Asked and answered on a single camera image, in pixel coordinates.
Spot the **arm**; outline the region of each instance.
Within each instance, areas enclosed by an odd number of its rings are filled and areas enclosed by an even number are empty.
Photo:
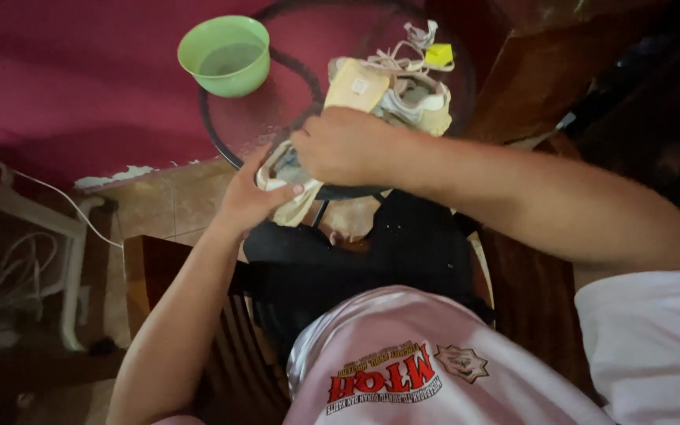
[[[310,119],[291,139],[316,179],[387,185],[455,208],[573,262],[577,287],[629,272],[680,270],[680,210],[602,169],[434,138],[341,108]]]
[[[303,191],[300,185],[258,189],[253,179],[264,152],[230,183],[217,216],[130,345],[109,404],[109,425],[152,423],[193,401],[243,235]]]

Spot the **green bowl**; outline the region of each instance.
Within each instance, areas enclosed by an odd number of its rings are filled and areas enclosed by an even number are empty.
[[[269,74],[269,33],[250,17],[215,17],[185,34],[177,60],[207,92],[245,96]]]

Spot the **shoelace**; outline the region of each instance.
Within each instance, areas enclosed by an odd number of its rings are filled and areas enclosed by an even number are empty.
[[[390,68],[393,70],[402,70],[408,72],[421,72],[426,75],[430,70],[450,72],[455,67],[455,63],[448,63],[447,65],[440,66],[434,65],[432,63],[425,62],[424,50],[429,48],[434,43],[434,34],[437,32],[438,24],[433,20],[428,20],[429,32],[425,32],[420,28],[414,27],[410,22],[406,23],[403,28],[408,32],[408,41],[403,40],[395,46],[395,49],[390,52],[383,52],[381,49],[377,49],[377,54],[369,56],[367,61],[372,63],[378,63],[383,67]],[[397,59],[397,52],[402,46],[407,45],[416,52],[421,59],[412,60],[407,57],[402,59]]]

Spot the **pink t-shirt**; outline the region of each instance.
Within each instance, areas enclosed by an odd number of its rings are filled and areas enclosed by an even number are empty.
[[[301,333],[284,423],[680,423],[680,272],[610,277],[575,301],[603,408],[460,304],[387,286]]]

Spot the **yellow tag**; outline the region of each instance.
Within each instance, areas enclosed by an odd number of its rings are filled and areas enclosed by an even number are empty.
[[[424,62],[431,63],[432,65],[447,65],[453,62],[453,49],[450,47],[450,44],[433,44],[427,49]]]

